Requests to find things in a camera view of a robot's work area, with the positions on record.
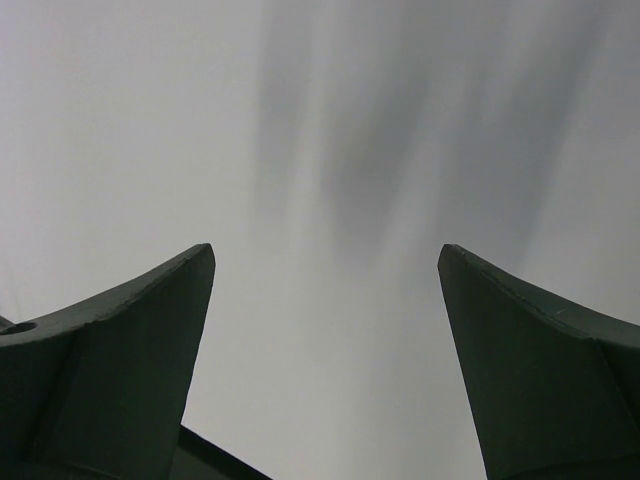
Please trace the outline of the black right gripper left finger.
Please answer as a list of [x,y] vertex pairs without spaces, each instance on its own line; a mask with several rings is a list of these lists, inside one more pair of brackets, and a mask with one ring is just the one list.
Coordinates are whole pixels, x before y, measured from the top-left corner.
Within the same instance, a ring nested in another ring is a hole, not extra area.
[[5,479],[166,479],[215,271],[198,244],[42,317],[1,324]]

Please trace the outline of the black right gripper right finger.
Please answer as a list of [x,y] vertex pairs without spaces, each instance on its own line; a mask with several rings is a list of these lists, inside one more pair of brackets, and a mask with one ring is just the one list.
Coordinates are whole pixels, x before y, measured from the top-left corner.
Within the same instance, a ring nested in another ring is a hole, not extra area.
[[637,478],[638,327],[458,245],[438,272],[486,475]]

